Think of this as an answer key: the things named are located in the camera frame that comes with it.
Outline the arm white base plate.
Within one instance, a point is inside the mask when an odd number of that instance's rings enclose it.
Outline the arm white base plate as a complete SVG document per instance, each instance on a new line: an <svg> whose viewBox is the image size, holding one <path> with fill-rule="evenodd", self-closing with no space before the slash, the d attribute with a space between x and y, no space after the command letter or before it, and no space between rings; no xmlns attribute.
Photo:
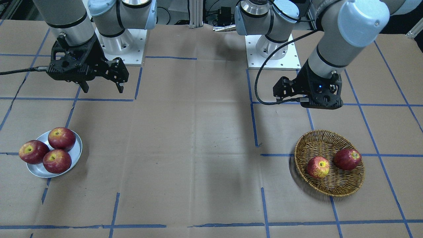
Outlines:
<svg viewBox="0 0 423 238"><path fill-rule="evenodd" d="M281 44L269 42L265 36L245 36L248 69L260 69L270 53ZM278 50L263 66L265 70L300 69L300 61L294 43Z"/></svg>
<svg viewBox="0 0 423 238"><path fill-rule="evenodd" d="M148 30L125 29L114 37L105 37L95 29L100 46L108 60L121 58L127 66L142 66Z"/></svg>

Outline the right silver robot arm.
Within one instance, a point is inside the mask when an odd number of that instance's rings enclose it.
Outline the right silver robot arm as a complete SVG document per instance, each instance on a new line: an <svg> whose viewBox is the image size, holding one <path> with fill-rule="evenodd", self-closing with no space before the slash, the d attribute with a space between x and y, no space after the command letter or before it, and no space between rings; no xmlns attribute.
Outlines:
<svg viewBox="0 0 423 238"><path fill-rule="evenodd" d="M83 92L103 77L124 90L129 72L121 56L135 46L130 29L154 29L155 0L35 0L56 37L44 71L54 80L74 82Z"/></svg>

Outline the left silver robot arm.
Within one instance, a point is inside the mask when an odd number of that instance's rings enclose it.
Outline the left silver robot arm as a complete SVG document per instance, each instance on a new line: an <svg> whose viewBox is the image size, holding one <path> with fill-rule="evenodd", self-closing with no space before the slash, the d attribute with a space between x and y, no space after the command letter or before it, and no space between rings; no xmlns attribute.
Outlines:
<svg viewBox="0 0 423 238"><path fill-rule="evenodd" d="M237 33L260 35L258 49L265 58L263 66L280 50L318 31L324 35L293 80L281 77L273 86L274 105L298 101L302 107L338 109L340 73L372 43L391 16L411 12L420 0L313 0L316 30L289 40L294 25L300 22L298 7L289 0L240 0L234 12Z"/></svg>

